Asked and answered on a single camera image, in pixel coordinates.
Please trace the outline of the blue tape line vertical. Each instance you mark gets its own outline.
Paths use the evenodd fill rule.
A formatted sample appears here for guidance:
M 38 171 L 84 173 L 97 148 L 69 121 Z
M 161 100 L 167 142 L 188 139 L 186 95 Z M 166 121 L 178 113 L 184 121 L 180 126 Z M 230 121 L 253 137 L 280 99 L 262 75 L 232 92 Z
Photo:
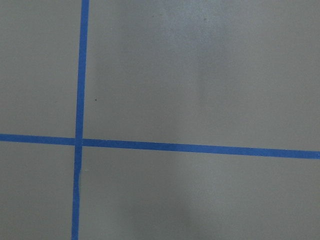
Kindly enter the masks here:
M 89 8 L 90 8 L 90 1 L 83 0 L 81 2 L 81 13 L 80 13 L 78 73 L 77 73 L 77 92 L 76 92 L 77 95 L 76 95 L 72 223 L 71 223 L 71 239 L 72 240 L 77 240 L 79 238 L 80 179 L 81 179 L 82 153 L 83 153 L 83 129 L 84 129 L 85 82 L 86 82 L 86 65 L 87 65 Z

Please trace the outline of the blue tape line horizontal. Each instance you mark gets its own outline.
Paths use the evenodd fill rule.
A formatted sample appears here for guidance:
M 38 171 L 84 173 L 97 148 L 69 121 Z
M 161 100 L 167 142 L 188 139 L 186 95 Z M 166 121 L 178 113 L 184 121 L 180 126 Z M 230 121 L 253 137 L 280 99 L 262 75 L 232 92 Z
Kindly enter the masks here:
M 1 134 L 2 142 L 48 144 L 48 145 L 66 145 L 74 146 L 76 140 L 69 137 L 53 137 L 38 135 L 20 135 L 20 134 Z M 215 145 L 197 145 L 197 144 L 180 144 L 180 143 L 159 143 L 159 142 L 141 142 L 141 141 L 124 141 L 124 140 L 103 140 L 88 139 L 82 140 L 84 147 L 100 148 L 119 148 L 134 150 L 153 150 L 169 152 L 186 152 L 186 153 L 206 153 L 222 155 L 239 155 L 239 156 L 258 156 L 258 157 L 276 157 L 276 158 L 295 158 L 319 160 L 319 151 L 308 150 L 291 150 L 291 149 L 271 149 L 271 148 L 250 148 L 235 146 L 215 146 Z

